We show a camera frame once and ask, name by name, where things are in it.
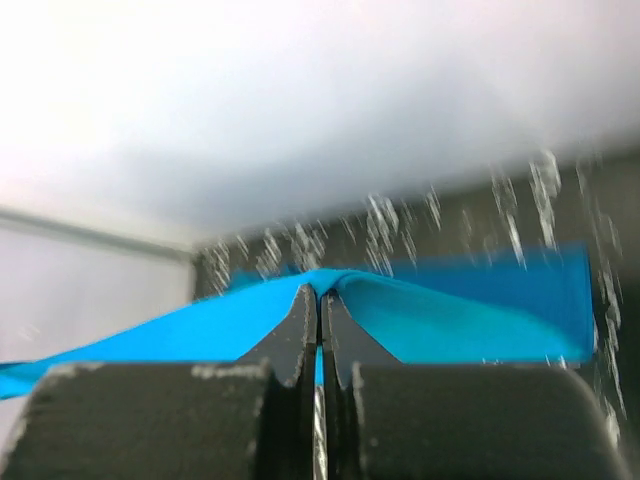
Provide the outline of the blue t shirt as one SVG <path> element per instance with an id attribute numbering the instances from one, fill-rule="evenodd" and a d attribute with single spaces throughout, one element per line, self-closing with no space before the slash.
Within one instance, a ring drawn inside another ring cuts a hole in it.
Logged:
<path id="1" fill-rule="evenodd" d="M 234 361 L 284 319 L 309 285 L 335 291 L 354 320 L 404 363 L 581 364 L 595 349 L 585 247 L 399 262 L 392 276 L 361 269 L 237 273 L 231 289 L 100 341 L 1 367 L 1 395 L 25 396 L 54 365 L 71 362 Z"/>

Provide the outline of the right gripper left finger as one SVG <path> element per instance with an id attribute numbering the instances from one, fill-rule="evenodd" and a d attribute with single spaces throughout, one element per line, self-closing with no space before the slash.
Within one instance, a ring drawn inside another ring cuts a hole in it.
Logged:
<path id="1" fill-rule="evenodd" d="M 232 363 L 71 363 L 29 395 L 5 479 L 309 479 L 316 296 Z"/>

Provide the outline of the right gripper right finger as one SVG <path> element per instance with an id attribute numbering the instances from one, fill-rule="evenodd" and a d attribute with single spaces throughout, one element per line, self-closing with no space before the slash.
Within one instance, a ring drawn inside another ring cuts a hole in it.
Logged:
<path id="1" fill-rule="evenodd" d="M 331 479 L 629 479 L 589 386 L 547 365 L 400 362 L 321 301 Z"/>

